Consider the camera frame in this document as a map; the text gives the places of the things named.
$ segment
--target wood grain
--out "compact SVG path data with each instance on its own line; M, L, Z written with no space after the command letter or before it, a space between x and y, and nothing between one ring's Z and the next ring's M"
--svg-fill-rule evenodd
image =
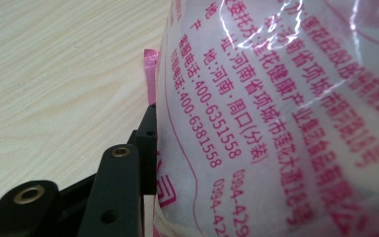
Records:
M170 1L0 1L0 197L97 171L148 105L143 49Z

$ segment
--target pink curved line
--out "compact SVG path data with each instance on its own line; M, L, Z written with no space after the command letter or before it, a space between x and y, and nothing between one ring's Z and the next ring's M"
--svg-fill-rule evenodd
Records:
M335 9L329 2L328 2L328 0L323 0L325 3L326 3L326 5L328 5L328 7L335 13L335 15L337 15L346 25L348 25L349 26L349 22L342 16L342 14L339 12L339 11L337 11L337 9ZM366 39L368 39L368 40L370 40L370 41L372 41L372 42L374 42L374 43L376 43L376 44L379 44L379 40L378 39L375 39L375 38L373 38L373 37L370 37L368 34L366 34L366 33L364 33L364 32L362 32L362 31L360 31L359 29L355 29L356 30L356 32L359 34L359 35L361 35L362 37L364 37L364 38L366 38Z
M168 45L168 33L166 34L166 45ZM165 81L165 101L166 101L166 108L167 108L167 111L168 111L169 121L171 122L171 126L172 126L172 130L174 131L174 135L177 138L178 144L180 144L181 150L183 151L184 156L186 157L187 162L189 163L189 168L192 171L193 177L195 178L195 197L194 197L193 203L192 203L192 216L193 216L193 220L195 221L195 225L196 225L196 228L198 228L199 233L202 236L204 236L203 233L202 233L202 231L201 231L201 228L198 225L198 222L196 221L196 217L195 217L195 203L196 203L196 198L198 196L198 179L196 178L196 174L195 174L195 171L193 170L192 164L190 163L190 159L187 156L187 153L184 151L184 148L183 148L183 146L181 144L181 141L178 138L177 132L175 131L174 123L172 122L171 113L170 113L169 105L168 105L168 90L166 89L166 78L164 78L164 81Z

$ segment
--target light wood surface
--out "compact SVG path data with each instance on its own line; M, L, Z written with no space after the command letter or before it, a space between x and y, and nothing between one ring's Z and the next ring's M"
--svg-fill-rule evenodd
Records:
M144 48L169 0L0 0L0 197L30 180L64 189L97 171L148 106Z

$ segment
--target white plastic package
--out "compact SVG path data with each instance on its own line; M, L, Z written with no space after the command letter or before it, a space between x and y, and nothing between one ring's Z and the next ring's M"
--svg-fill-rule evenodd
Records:
M379 0L174 1L160 236L379 237Z

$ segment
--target tabletop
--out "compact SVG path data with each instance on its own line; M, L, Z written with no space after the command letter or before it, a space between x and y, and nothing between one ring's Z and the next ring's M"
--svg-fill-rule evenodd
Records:
M148 106L143 50L159 48L169 9L0 1L0 197L31 180L62 190L127 141Z

